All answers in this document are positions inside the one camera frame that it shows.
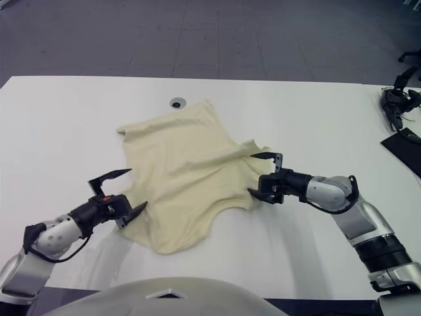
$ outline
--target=black cable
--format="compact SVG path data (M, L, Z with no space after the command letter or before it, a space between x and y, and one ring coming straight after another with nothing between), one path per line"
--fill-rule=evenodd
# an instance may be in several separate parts
M80 250L82 250L86 246L86 244L89 241L89 239L91 239L91 235L86 238L85 242L74 253L72 253L71 255L69 255L67 258L60 259L60 260L51 259L50 257L47 257L46 255L40 253L38 250L35 250L32 247L30 247L28 249L28 251L29 252L32 252L34 255L36 255L36 256L40 257L41 259L46 260L48 262L51 262L51 263L62 263L62 262L65 262L65 261L68 261L68 260L72 259L75 255L77 255L78 252Z

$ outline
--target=black pad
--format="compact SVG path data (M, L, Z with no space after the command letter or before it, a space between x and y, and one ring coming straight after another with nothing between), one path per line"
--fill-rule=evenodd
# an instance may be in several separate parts
M409 128L404 128L402 132L406 135L414 135ZM410 170L421 178L421 145L412 143L398 133L382 141L392 154L399 158Z

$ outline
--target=round hole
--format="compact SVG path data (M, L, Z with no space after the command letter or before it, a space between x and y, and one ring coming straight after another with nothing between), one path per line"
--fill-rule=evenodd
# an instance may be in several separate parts
M174 99L170 101L171 108L175 110L180 110L184 108L186 104L187 104L186 99L183 99L182 97L175 97Z

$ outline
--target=beige t-shirt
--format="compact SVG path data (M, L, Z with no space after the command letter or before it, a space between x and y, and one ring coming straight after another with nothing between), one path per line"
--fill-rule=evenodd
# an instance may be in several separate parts
M122 233L158 253L195 245L224 209L251 209L247 188L271 172L269 161L250 157L266 149L235 143L208 101L118 132L136 176L124 194L132 207L148 201Z

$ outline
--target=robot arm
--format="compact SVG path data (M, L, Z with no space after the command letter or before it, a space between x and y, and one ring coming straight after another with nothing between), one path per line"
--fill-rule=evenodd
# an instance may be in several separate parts
M128 171L112 171L89 181L95 196L87 203L54 221L25 228L22 249L0 272L0 314L25 315L48 281L54 264L74 257L87 244L95 226L115 220L122 228L145 209L147 202L132 209L126 196L106 196L102 192L103 181ZM61 259L79 239L85 240L82 246Z
M324 178L284 169L279 153L259 153L253 157L273 159L275 172L260 176L258 190L249 189L252 196L268 203L283 203L285 195L293 195L331 214L366 265L373 289L391 293L382 296L380 304L387 305L389 311L414 302L420 308L421 265L412 261L380 212L360 196L354 176ZM411 315L399 311L399 315ZM384 312L384 315L398 314Z

